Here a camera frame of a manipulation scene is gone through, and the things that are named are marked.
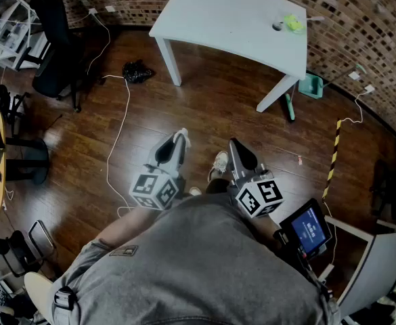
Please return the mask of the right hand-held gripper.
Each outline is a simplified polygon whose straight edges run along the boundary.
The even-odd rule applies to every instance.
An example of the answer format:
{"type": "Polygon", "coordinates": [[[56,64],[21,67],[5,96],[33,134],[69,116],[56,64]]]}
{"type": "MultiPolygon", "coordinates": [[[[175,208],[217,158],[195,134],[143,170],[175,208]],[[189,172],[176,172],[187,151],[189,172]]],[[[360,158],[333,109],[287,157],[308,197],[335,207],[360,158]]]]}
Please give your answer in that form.
{"type": "Polygon", "coordinates": [[[268,169],[256,171],[261,159],[248,144],[238,139],[229,140],[230,202],[251,219],[269,215],[284,201],[273,173],[268,169]]]}

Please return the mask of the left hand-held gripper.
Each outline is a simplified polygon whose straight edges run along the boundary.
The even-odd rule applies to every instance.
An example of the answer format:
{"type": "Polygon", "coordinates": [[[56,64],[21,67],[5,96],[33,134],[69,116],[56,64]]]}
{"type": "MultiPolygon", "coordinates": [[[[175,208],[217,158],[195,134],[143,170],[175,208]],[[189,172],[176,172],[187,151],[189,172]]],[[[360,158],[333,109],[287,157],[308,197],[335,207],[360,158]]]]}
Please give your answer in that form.
{"type": "Polygon", "coordinates": [[[171,133],[157,142],[150,150],[148,164],[133,177],[129,195],[143,208],[164,211],[171,208],[175,199],[183,197],[185,179],[179,169],[184,162],[186,141],[174,136],[171,133]]]}

